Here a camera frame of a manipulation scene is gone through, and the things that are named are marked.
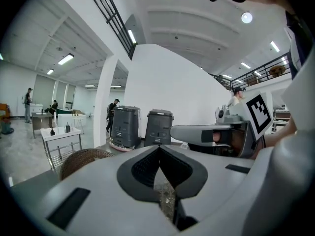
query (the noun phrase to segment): black railing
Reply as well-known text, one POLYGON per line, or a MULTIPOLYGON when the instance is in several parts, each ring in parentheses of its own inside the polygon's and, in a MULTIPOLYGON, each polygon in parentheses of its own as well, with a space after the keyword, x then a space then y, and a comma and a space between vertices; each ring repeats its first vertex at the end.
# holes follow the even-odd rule
POLYGON ((258 83, 271 80, 284 74, 291 73, 289 61, 287 59, 288 53, 254 69, 250 72, 233 80, 228 80, 222 76, 210 74, 217 81, 219 81, 226 89, 232 90, 235 87, 247 88, 258 83), (283 66, 283 68, 273 68, 275 66, 283 66))
POLYGON ((114 4, 113 0, 93 0, 103 16, 106 19, 106 22, 110 25, 124 49, 128 53, 130 59, 136 46, 136 43, 133 44, 132 39, 129 36, 129 33, 125 27, 125 24, 114 4))

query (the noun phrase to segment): floor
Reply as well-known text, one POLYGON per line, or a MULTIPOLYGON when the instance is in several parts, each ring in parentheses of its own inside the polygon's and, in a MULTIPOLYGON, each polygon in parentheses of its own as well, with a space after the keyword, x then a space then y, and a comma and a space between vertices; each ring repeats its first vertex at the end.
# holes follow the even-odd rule
MULTIPOLYGON (((40 131, 35 131, 34 139, 32 124, 25 123, 23 118, 12 119, 11 127, 14 128, 12 134, 1 134, 0 165, 4 181, 14 185, 50 170, 50 166, 40 131)), ((82 148, 94 148, 92 118, 87 119, 84 132, 81 135, 82 148)))

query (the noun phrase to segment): white cabinet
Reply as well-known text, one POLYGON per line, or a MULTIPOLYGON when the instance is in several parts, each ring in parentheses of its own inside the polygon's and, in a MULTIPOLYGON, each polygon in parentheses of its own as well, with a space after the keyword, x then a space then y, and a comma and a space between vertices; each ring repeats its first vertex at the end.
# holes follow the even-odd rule
POLYGON ((32 113, 41 113, 41 110, 43 109, 43 105, 42 104, 34 104, 31 103, 30 104, 30 113, 32 116, 32 113))

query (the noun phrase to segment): white ceiling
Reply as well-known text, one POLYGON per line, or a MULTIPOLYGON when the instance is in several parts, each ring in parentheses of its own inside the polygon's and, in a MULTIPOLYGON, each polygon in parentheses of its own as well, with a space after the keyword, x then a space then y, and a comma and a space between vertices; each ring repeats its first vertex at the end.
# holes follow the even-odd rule
POLYGON ((144 0, 153 43, 163 46, 209 73, 238 77, 289 50, 284 10, 274 5, 231 0, 144 0), (250 11, 253 21, 241 15, 250 11), (281 52, 270 50, 276 42, 281 52))
MULTIPOLYGON (((2 42, 5 61, 75 85, 98 84, 106 59, 103 50, 56 4, 28 0, 2 42), (58 65, 67 54, 74 59, 58 65)), ((116 67, 113 85, 126 86, 127 73, 116 67)))

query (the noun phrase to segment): fluorescent light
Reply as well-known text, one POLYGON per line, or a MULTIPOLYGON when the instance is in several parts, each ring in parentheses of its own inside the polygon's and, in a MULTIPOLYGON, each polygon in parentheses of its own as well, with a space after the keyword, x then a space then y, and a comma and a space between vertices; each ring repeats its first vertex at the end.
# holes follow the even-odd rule
POLYGON ((284 57, 282 58, 282 60, 283 60, 283 63, 286 65, 286 64, 287 64, 287 62, 286 62, 286 60, 285 60, 285 58, 284 58, 284 57))
POLYGON ((130 36, 132 42, 133 42, 134 44, 137 43, 137 41, 135 40, 135 38, 134 38, 134 36, 133 36, 133 34, 132 34, 132 31, 131 31, 130 29, 128 30, 128 33, 129 33, 129 36, 130 36))
POLYGON ((50 69, 47 74, 49 75, 49 74, 52 74, 53 72, 54 72, 54 70, 50 69))
POLYGON ((245 24, 248 24, 252 21, 252 15, 249 12, 245 12, 242 14, 241 19, 245 24))
POLYGON ((249 65, 246 65, 244 62, 241 63, 241 65, 243 65, 244 67, 250 69, 251 67, 249 65))
POLYGON ((70 59, 73 59, 74 55, 69 53, 67 56, 65 56, 62 60, 58 62, 59 65, 63 65, 64 63, 68 62, 70 59))
POLYGON ((279 48, 276 46, 276 44, 275 44, 274 41, 272 41, 270 44, 275 48, 275 50, 277 51, 277 53, 280 51, 279 48))

